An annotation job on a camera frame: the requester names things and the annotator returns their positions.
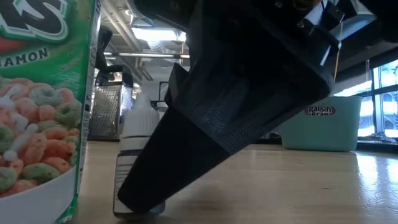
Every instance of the ceiling light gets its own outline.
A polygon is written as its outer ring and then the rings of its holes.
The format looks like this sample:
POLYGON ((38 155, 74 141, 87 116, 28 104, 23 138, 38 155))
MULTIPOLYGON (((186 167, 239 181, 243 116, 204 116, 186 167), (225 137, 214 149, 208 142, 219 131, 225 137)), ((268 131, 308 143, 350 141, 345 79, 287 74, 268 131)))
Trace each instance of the ceiling light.
POLYGON ((173 29, 141 29, 132 28, 134 35, 137 39, 146 41, 162 41, 162 40, 180 40, 185 41, 185 33, 180 36, 177 35, 176 31, 173 29))

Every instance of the ceiling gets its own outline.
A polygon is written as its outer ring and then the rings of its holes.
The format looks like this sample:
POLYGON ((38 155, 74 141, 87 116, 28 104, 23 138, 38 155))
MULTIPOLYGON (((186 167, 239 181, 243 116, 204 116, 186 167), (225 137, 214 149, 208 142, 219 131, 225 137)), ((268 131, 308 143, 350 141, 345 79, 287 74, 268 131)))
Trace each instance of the ceiling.
MULTIPOLYGON (((131 29, 131 17, 128 15, 131 10, 129 9, 131 8, 127 6, 127 0, 103 1, 101 25, 110 28, 113 32, 113 37, 106 52, 187 54, 188 47, 184 42, 162 41, 164 51, 166 52, 156 52, 149 47, 147 41, 137 39, 131 29)), ((135 22, 133 22, 133 25, 138 24, 140 21, 136 17, 134 20, 135 22)), ((156 27, 165 25, 159 21, 155 21, 154 24, 156 27)), ((182 64, 184 68, 189 69, 188 60, 134 57, 108 57, 107 59, 109 63, 127 65, 132 71, 136 83, 146 81, 168 81, 174 63, 182 64)))

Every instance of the green cereal box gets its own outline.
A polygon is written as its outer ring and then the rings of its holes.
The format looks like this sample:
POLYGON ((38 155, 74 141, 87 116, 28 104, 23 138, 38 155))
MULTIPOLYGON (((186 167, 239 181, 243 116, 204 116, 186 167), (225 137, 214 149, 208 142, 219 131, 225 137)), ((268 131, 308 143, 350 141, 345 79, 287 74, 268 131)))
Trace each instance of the green cereal box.
POLYGON ((0 223, 76 210, 100 0, 0 0, 0 223))

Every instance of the teal cooler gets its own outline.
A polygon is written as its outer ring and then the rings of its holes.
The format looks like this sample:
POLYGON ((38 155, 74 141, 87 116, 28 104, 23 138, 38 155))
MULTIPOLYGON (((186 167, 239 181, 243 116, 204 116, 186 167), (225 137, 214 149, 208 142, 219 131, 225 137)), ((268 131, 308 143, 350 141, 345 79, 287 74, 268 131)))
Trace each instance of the teal cooler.
POLYGON ((279 128, 287 149, 350 152, 356 149, 362 98, 331 96, 279 128))

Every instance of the black mechanical arm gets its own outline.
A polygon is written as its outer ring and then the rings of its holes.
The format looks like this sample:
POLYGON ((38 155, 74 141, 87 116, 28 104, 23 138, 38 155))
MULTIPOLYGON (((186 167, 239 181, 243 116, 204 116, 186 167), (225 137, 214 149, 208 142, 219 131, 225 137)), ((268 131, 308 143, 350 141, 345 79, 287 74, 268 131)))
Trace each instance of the black mechanical arm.
MULTIPOLYGON (((189 72, 176 65, 184 77, 178 94, 167 98, 169 110, 119 191, 137 213, 327 97, 334 81, 325 64, 341 47, 330 31, 355 16, 344 13, 355 9, 351 0, 135 2, 144 15, 187 32, 191 62, 189 72)), ((395 7, 361 2, 396 40, 395 7)))

